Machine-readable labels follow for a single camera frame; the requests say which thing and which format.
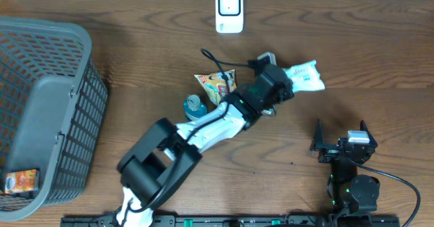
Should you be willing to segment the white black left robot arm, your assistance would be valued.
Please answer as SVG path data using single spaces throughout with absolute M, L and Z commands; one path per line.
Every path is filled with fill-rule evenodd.
M 227 94 L 218 107 L 188 123 L 154 123 L 117 165 L 124 201 L 116 216 L 120 226 L 150 226 L 153 211 L 165 203 L 202 158 L 202 152 L 247 130 L 262 111 L 294 97 L 285 71 L 266 64 L 253 84 Z

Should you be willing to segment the grey plastic basket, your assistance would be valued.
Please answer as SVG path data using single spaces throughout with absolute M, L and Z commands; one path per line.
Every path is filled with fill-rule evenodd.
M 109 95 L 91 52 L 76 24 L 1 18 L 1 186 L 9 173 L 39 173 L 34 190 L 1 194 L 2 221 L 85 190 Z

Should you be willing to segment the blue clear plastic bottle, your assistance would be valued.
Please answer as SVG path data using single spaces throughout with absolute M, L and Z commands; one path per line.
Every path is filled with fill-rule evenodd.
M 183 103 L 185 117 L 194 121 L 208 113 L 207 107 L 201 102 L 198 95 L 188 95 Z

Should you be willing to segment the green wet wipes pack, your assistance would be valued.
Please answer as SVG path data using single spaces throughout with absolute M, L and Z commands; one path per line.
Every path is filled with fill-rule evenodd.
M 305 62 L 284 68 L 284 72 L 292 81 L 292 91 L 294 93 L 300 91 L 321 91 L 325 89 L 325 85 L 320 78 L 320 73 L 316 69 L 316 60 Z

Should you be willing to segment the yellow snack bag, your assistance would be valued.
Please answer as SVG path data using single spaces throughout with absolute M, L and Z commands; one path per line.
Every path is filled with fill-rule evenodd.
M 228 78 L 228 84 L 224 80 L 222 73 L 211 73 L 208 75 L 194 75 L 196 80 L 205 90 L 210 101 L 218 106 L 221 99 L 225 97 L 229 92 L 234 91 L 237 88 L 235 69 L 227 70 L 224 72 Z

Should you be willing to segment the white barcode scanner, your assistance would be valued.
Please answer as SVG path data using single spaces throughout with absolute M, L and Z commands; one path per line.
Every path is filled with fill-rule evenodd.
M 243 30 L 243 0 L 215 0 L 216 32 L 236 34 Z

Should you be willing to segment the dark green round-logo packet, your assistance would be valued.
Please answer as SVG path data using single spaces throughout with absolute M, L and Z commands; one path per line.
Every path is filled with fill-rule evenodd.
M 277 109 L 275 106 L 272 106 L 270 108 L 262 110 L 261 113 L 264 116 L 275 117 L 277 115 Z

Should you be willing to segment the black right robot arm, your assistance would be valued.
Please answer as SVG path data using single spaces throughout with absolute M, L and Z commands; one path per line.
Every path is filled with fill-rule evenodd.
M 317 122 L 310 151 L 318 152 L 318 162 L 331 166 L 327 193 L 333 210 L 316 220 L 317 226 L 371 226 L 370 213 L 377 210 L 380 182 L 358 174 L 357 168 L 374 154 L 378 144 L 364 121 L 360 129 L 349 130 L 337 143 L 323 140 L 321 121 Z

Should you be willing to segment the orange tissue pack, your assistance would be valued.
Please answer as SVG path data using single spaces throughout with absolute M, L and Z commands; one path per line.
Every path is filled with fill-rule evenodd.
M 15 171 L 6 174 L 4 187 L 5 194 L 32 192 L 38 189 L 39 171 L 37 169 Z

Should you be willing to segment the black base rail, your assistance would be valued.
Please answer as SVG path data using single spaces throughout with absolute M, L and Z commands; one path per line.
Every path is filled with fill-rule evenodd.
M 338 218 L 336 226 L 371 226 L 371 227 L 399 227 L 399 220 L 393 216 L 352 216 Z M 118 226 L 111 215 L 90 218 L 62 218 L 60 227 L 109 227 Z M 156 215 L 151 227 L 261 227 L 261 226 L 333 226 L 326 217 L 307 216 L 296 213 L 288 217 L 195 217 Z

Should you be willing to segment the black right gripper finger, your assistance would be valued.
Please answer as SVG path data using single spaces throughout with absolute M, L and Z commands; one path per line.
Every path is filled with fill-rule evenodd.
M 320 151 L 324 149 L 323 142 L 323 127 L 321 120 L 317 120 L 317 124 L 315 127 L 315 133 L 313 135 L 313 139 L 311 141 L 311 145 L 309 146 L 310 151 Z
M 364 120 L 361 120 L 360 122 L 360 130 L 366 132 L 368 138 L 369 138 L 369 145 L 373 148 L 377 148 L 378 147 L 378 143 L 377 141 L 374 139 L 374 137 L 372 136 L 372 134 L 370 133 L 366 123 Z

